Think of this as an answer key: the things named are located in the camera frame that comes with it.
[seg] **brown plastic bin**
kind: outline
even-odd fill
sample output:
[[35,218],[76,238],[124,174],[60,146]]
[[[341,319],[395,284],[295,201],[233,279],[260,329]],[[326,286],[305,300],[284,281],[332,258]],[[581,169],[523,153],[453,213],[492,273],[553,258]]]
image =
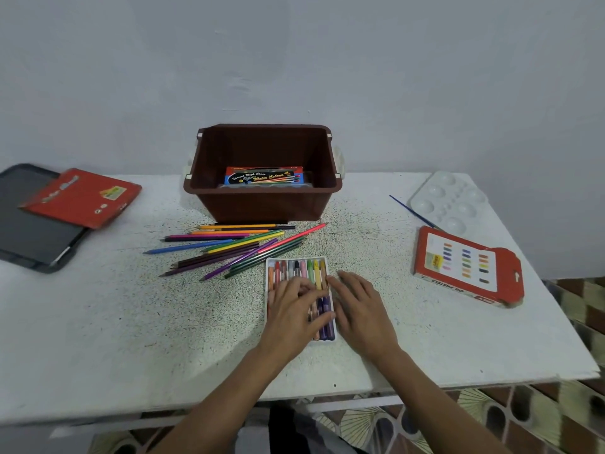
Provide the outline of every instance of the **brown plastic bin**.
[[[319,220],[332,193],[343,187],[334,164],[331,132],[315,125],[219,124],[200,129],[191,174],[183,187],[219,223]],[[219,188],[233,167],[302,166],[313,188]]]

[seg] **forearm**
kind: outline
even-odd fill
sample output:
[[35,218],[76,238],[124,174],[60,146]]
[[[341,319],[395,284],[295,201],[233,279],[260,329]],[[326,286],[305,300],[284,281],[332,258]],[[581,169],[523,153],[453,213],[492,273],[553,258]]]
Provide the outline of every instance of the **forearm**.
[[401,349],[378,361],[376,367],[401,397],[435,454],[509,453]]
[[154,454],[216,453],[227,447],[248,412],[279,374],[278,362],[258,348],[168,434]]

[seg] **yellow sticker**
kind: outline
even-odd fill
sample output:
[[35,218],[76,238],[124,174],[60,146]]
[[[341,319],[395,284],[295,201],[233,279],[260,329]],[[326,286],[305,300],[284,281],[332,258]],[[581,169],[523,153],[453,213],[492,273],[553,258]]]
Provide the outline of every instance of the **yellow sticker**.
[[113,188],[100,191],[100,193],[104,199],[114,201],[119,198],[125,190],[126,188],[123,188],[121,186],[114,186]]
[[435,255],[433,257],[433,267],[437,270],[441,269],[441,265],[443,264],[443,256]]

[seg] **tabletop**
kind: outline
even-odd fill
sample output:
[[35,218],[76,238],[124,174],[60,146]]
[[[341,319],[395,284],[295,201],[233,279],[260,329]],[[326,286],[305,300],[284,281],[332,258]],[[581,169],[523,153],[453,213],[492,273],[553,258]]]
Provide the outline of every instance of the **tabletop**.
[[[521,306],[491,306],[412,275],[422,222],[389,194],[407,201],[428,176],[348,174],[323,214],[329,224],[288,256],[325,255],[332,272],[353,271],[373,282],[400,345],[442,387],[598,376],[491,207],[474,240],[519,256]],[[142,252],[211,219],[182,200],[178,175],[120,178],[143,186],[139,198],[92,233],[61,271],[37,274],[0,261],[0,423],[190,406],[260,337],[264,267],[207,282],[199,282],[203,269],[158,277],[199,251]],[[316,223],[297,224],[306,229]],[[262,398],[387,389],[382,376],[339,340],[307,347]]]

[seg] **green colored pencil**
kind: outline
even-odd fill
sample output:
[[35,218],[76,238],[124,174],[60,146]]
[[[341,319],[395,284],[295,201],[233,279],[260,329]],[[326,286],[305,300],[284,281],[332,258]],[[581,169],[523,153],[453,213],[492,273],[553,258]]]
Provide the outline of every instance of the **green colored pencil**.
[[233,245],[233,244],[241,244],[242,242],[248,242],[248,241],[250,241],[252,239],[258,239],[259,237],[262,237],[263,239],[266,237],[268,239],[271,236],[273,236],[274,234],[279,234],[281,232],[283,232],[283,231],[282,230],[275,230],[275,231],[265,232],[263,234],[254,234],[253,236],[246,237],[245,239],[238,239],[235,242],[228,242],[226,244],[217,244],[217,245],[213,245],[212,247],[206,247],[204,249],[204,252],[208,253],[210,250],[220,249],[222,247],[226,247],[228,245]]
[[276,250],[276,249],[279,249],[279,248],[283,248],[283,247],[285,247],[286,245],[291,244],[291,243],[293,243],[293,242],[296,242],[296,243],[301,242],[301,241],[303,240],[303,238],[304,238],[304,237],[306,237],[306,236],[300,236],[298,239],[294,239],[294,240],[291,240],[290,242],[286,242],[286,243],[284,243],[283,245],[279,245],[279,246],[277,246],[277,247],[274,247],[274,248],[272,248],[271,250],[268,250],[267,252],[259,252],[259,253],[257,253],[256,255],[253,255],[253,256],[251,256],[251,257],[249,257],[249,258],[244,259],[243,261],[240,261],[239,263],[234,264],[233,266],[231,266],[231,267],[229,268],[229,270],[235,270],[235,269],[238,269],[239,267],[241,267],[241,266],[245,266],[245,265],[247,265],[248,263],[251,263],[252,261],[255,261],[256,259],[260,259],[260,260],[267,259],[267,257],[265,256],[265,254],[266,254],[266,253],[268,253],[268,252],[270,252],[270,251],[272,251],[272,250]]
[[241,267],[238,267],[237,269],[229,271],[227,274],[225,274],[224,277],[229,278],[229,277],[233,277],[234,275],[238,275],[240,272],[244,272],[247,269],[250,269],[251,267],[263,264],[269,258],[276,258],[284,253],[287,253],[291,250],[299,248],[299,246],[301,246],[303,243],[304,243],[304,241],[302,241],[302,240],[298,241],[296,243],[288,242],[289,245],[284,245],[283,247],[277,247],[274,249],[274,251],[269,251],[269,252],[265,253],[263,255],[264,256],[263,259],[258,259],[256,261],[249,263],[246,266],[241,266]]

